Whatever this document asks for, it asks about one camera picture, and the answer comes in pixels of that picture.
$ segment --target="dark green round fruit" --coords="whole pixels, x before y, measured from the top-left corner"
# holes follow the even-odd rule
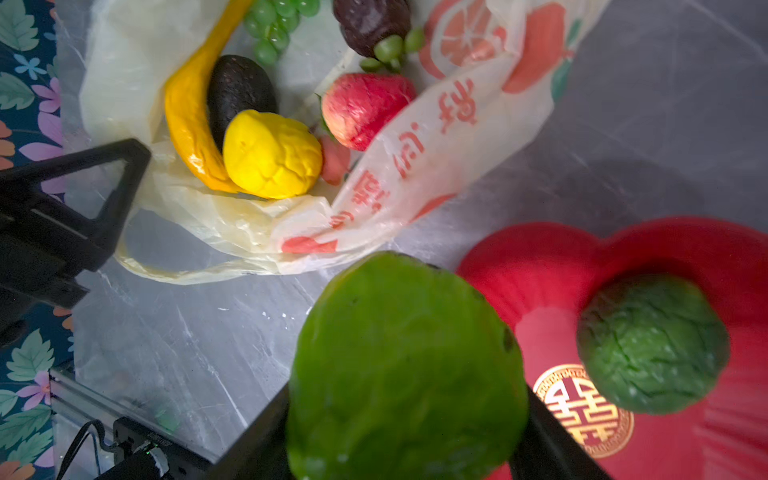
[[[528,423],[510,329],[458,276],[393,252],[329,283],[289,388],[299,480],[482,480]]]
[[[703,292],[663,274],[603,288],[581,314],[577,340],[598,391],[622,409],[651,415],[699,402],[730,357],[728,331]]]

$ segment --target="floral tablecloth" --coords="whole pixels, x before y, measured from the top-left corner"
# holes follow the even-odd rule
[[[55,0],[0,0],[0,170],[61,155]],[[64,197],[64,183],[45,193]],[[0,480],[54,478],[48,369],[72,357],[68,311],[37,305],[0,352]]]

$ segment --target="red plate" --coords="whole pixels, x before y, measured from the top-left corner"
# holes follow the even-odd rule
[[[730,334],[717,387],[676,415],[616,409],[580,367],[578,313],[600,285],[635,270],[696,282]],[[695,217],[643,223],[607,240],[530,223],[483,240],[458,274],[515,331],[528,384],[616,480],[768,478],[768,236]],[[503,478],[508,470],[493,477]]]

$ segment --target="white plastic bag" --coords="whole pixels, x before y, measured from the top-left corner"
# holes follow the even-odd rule
[[[533,140],[565,85],[579,41],[608,2],[412,0],[414,25],[424,24],[429,40],[406,69],[421,94],[379,133],[340,189],[320,181],[303,197],[265,201],[206,188],[158,128],[158,88],[202,43],[215,22],[208,12],[223,9],[224,0],[98,0],[81,90],[86,130],[99,143],[125,135],[152,141],[154,159],[134,209],[151,210],[239,257],[205,270],[167,272],[136,261],[121,242],[116,258],[140,276],[179,284],[302,273],[360,258]],[[156,3],[164,7],[147,15],[167,17],[153,23],[164,20],[179,31],[142,28],[138,38],[128,23],[140,18],[113,15]],[[179,25],[181,11],[200,15],[185,20],[199,31]],[[96,53],[105,45],[130,54],[106,61]],[[240,29],[227,50],[252,56],[252,45]],[[162,68],[155,64],[160,58]],[[315,124],[316,94],[355,71],[358,60],[324,2],[317,17],[303,19],[270,72],[280,113]],[[130,81],[129,73],[136,74]],[[123,109],[96,106],[109,78],[123,79],[116,94],[127,102]]]

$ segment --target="gold circular emblem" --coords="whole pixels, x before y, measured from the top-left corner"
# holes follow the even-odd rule
[[[634,415],[600,395],[583,366],[552,367],[533,391],[592,458],[609,457],[629,443]]]

